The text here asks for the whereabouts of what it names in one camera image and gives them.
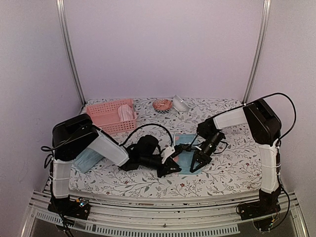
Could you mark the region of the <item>blue patterned towel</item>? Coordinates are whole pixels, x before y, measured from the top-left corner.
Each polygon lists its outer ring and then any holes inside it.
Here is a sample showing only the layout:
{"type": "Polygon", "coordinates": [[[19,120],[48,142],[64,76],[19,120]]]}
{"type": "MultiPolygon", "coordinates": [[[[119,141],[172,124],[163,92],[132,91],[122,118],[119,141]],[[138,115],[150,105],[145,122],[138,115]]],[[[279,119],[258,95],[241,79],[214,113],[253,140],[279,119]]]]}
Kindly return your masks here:
{"type": "MultiPolygon", "coordinates": [[[[174,145],[190,145],[196,134],[174,134],[174,145]]],[[[193,158],[194,151],[186,152],[183,151],[177,157],[174,158],[174,161],[180,166],[181,171],[178,172],[179,175],[198,175],[201,174],[201,169],[191,173],[190,167],[193,158]]]]}

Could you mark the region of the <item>pink terry towel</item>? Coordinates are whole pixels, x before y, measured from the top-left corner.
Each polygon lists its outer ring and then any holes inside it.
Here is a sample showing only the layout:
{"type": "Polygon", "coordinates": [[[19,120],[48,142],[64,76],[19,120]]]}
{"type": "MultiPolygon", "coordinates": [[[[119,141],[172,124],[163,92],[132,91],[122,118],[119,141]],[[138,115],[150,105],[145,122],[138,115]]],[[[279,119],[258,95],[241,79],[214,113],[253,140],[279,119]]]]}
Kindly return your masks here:
{"type": "Polygon", "coordinates": [[[134,110],[128,104],[118,107],[118,116],[120,121],[130,121],[136,118],[134,110]]]}

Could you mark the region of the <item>pink plastic basket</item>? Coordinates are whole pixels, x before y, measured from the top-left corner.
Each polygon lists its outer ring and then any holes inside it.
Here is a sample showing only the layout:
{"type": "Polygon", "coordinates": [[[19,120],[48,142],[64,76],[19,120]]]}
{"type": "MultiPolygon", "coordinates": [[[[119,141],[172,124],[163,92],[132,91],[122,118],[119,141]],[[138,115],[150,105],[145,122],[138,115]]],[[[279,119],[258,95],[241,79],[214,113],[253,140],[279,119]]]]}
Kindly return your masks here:
{"type": "Polygon", "coordinates": [[[108,134],[132,131],[136,128],[137,115],[134,109],[133,99],[121,99],[100,104],[88,105],[86,113],[92,122],[108,134]],[[135,114],[135,119],[130,121],[120,121],[118,107],[128,104],[135,114]]]}

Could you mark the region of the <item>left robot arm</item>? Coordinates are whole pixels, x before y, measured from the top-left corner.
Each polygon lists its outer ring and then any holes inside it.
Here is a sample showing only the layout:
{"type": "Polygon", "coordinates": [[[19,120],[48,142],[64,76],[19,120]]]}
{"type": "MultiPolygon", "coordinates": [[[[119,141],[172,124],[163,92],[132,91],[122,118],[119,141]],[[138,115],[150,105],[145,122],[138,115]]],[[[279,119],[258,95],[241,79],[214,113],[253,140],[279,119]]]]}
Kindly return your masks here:
{"type": "Polygon", "coordinates": [[[173,160],[173,145],[161,149],[158,140],[151,135],[142,136],[128,147],[119,144],[109,134],[93,124],[87,114],[68,119],[52,130],[52,165],[50,179],[54,206],[62,214],[70,214],[73,203],[68,200],[71,167],[77,158],[88,160],[97,154],[107,158],[124,171],[145,166],[156,170],[159,178],[181,171],[173,160]]]}

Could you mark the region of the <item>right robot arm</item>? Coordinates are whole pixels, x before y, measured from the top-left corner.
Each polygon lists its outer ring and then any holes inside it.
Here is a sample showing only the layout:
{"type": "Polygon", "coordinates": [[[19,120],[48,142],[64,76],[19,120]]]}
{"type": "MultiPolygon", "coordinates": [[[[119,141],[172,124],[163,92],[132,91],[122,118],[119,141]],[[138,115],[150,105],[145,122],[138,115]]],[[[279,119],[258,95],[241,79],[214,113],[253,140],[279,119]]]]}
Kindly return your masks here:
{"type": "Polygon", "coordinates": [[[211,162],[218,144],[225,139],[223,129],[247,124],[253,140],[257,143],[262,166],[261,194],[280,191],[279,140],[281,121],[264,99],[256,100],[220,113],[198,124],[197,135],[205,141],[193,154],[190,172],[193,173],[211,162]]]}

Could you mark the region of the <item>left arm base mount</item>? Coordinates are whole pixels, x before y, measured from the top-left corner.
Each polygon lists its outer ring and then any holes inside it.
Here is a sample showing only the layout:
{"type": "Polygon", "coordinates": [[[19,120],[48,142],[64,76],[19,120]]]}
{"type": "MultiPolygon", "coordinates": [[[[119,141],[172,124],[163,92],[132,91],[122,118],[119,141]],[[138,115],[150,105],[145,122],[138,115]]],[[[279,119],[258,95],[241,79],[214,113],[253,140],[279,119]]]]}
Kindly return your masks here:
{"type": "Polygon", "coordinates": [[[90,213],[91,205],[89,200],[79,197],[71,200],[70,197],[56,198],[51,197],[47,210],[61,216],[73,217],[87,220],[90,213]]]}

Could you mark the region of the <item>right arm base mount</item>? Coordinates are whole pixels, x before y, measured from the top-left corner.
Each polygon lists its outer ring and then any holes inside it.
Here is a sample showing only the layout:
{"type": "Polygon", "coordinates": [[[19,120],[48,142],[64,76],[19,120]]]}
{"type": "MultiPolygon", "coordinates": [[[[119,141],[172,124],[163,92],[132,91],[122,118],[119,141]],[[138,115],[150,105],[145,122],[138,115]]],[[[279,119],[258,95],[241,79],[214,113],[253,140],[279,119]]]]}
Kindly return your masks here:
{"type": "Polygon", "coordinates": [[[236,213],[241,220],[262,217],[269,214],[277,214],[280,211],[278,203],[279,193],[271,194],[259,190],[259,200],[254,202],[241,202],[237,205],[236,213]]]}

